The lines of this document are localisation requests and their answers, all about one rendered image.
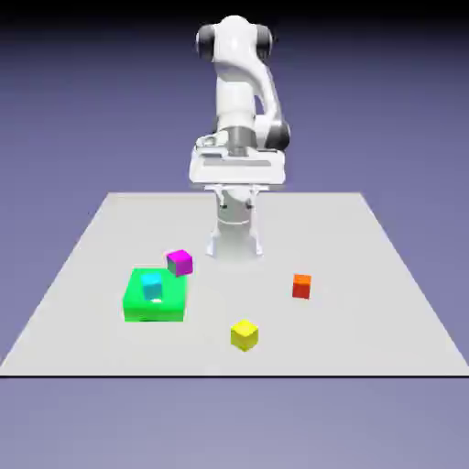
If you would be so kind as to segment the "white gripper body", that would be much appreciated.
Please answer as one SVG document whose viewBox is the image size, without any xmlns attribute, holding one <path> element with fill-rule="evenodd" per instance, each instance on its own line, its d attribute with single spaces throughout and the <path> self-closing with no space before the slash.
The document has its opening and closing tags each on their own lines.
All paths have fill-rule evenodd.
<svg viewBox="0 0 469 469">
<path fill-rule="evenodd" d="M 189 179 L 195 185 L 265 185 L 285 182 L 285 154 L 249 147 L 247 155 L 230 156 L 226 147 L 194 147 Z"/>
</svg>

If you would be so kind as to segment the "small magenta cube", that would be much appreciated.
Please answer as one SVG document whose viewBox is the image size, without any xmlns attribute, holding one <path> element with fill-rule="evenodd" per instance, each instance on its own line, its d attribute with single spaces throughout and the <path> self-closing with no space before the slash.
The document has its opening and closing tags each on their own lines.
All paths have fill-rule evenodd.
<svg viewBox="0 0 469 469">
<path fill-rule="evenodd" d="M 192 256 L 184 249 L 167 254 L 168 270 L 175 277 L 183 277 L 193 272 Z"/>
</svg>

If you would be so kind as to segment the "small orange cube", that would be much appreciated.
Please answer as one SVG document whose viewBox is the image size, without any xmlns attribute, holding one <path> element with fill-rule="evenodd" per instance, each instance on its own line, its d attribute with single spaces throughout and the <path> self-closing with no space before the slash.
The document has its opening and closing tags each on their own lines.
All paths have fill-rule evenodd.
<svg viewBox="0 0 469 469">
<path fill-rule="evenodd" d="M 292 297 L 308 300 L 311 295 L 311 275 L 295 274 L 292 283 Z"/>
</svg>

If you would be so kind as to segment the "small cyan cube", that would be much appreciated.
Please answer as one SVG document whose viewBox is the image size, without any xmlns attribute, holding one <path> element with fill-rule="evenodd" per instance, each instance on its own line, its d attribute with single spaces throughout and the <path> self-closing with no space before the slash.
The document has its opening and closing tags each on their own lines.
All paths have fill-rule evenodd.
<svg viewBox="0 0 469 469">
<path fill-rule="evenodd" d="M 142 292 L 145 300 L 161 300 L 162 277 L 159 272 L 146 272 L 140 276 Z"/>
</svg>

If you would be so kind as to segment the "small yellow cube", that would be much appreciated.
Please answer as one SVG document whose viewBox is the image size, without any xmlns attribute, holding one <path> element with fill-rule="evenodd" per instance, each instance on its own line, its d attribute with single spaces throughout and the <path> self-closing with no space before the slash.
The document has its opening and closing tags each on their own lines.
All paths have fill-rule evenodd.
<svg viewBox="0 0 469 469">
<path fill-rule="evenodd" d="M 258 343 L 258 326 L 243 319 L 231 327 L 231 345 L 243 352 L 252 349 Z"/>
</svg>

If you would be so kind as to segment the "large green box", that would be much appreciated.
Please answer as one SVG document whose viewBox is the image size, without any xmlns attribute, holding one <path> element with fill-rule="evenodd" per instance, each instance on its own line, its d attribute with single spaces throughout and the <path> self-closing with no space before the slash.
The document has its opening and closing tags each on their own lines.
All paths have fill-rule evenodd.
<svg viewBox="0 0 469 469">
<path fill-rule="evenodd" d="M 148 300 L 141 278 L 159 274 L 160 301 Z M 166 268 L 134 268 L 122 299 L 126 322 L 182 322 L 185 314 L 187 278 L 176 277 Z"/>
</svg>

